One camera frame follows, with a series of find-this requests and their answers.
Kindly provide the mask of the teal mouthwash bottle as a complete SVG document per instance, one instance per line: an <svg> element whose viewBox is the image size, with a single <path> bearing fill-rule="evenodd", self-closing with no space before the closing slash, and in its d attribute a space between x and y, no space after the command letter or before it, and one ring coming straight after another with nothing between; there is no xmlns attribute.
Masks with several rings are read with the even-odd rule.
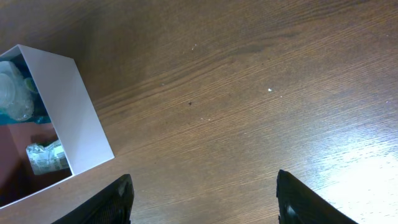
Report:
<svg viewBox="0 0 398 224"><path fill-rule="evenodd" d="M15 64L24 65L25 67L27 67L26 62L21 55L18 55L16 57L12 58L12 60L3 60L3 61L12 61ZM38 95L35 99L34 117L32 119L28 120L27 122L23 122L23 123L46 124L46 123L50 123L50 122L51 122L51 119L49 117L49 114L47 113L47 110L44 106L44 102L43 102L43 100L39 94L39 91L38 91ZM8 125L8 124L17 124L17 123L13 122L13 120L9 119L7 116L1 115L1 124Z"/></svg>

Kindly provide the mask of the pink cardboard box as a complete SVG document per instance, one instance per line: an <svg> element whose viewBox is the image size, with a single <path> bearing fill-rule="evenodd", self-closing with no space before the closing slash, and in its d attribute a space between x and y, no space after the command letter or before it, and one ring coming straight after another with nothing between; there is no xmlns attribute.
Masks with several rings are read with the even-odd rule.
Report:
<svg viewBox="0 0 398 224"><path fill-rule="evenodd" d="M1 61L21 55L51 119L50 123L1 124L1 206L8 207L84 173L114 157L72 58L16 45ZM26 147L60 140L68 169L35 175Z"/></svg>

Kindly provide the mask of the white sachet packet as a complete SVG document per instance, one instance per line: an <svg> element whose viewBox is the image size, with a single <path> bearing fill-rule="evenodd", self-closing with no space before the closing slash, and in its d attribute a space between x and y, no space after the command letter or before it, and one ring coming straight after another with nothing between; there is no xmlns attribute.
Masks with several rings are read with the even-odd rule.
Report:
<svg viewBox="0 0 398 224"><path fill-rule="evenodd" d="M47 174L69 168L69 164L60 140L48 146L31 144L26 147L30 166L35 175Z"/></svg>

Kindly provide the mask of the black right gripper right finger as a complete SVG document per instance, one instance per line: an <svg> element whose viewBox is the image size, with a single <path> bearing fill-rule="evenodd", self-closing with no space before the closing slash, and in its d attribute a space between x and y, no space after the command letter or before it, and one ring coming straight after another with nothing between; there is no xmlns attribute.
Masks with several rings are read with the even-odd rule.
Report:
<svg viewBox="0 0 398 224"><path fill-rule="evenodd" d="M290 172L279 170L279 224L356 224Z"/></svg>

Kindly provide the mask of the clear foam pump bottle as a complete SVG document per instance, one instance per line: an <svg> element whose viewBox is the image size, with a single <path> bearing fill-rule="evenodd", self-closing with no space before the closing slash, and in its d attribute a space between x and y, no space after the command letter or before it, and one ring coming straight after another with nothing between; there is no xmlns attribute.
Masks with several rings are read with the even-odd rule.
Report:
<svg viewBox="0 0 398 224"><path fill-rule="evenodd" d="M24 65L1 61L1 115L16 123L34 117L38 90Z"/></svg>

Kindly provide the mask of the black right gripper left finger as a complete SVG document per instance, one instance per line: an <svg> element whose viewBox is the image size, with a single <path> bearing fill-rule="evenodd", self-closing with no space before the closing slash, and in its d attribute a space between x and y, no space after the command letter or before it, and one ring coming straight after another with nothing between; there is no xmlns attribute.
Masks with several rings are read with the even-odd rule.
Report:
<svg viewBox="0 0 398 224"><path fill-rule="evenodd" d="M53 224L130 224L133 201L132 179L124 174Z"/></svg>

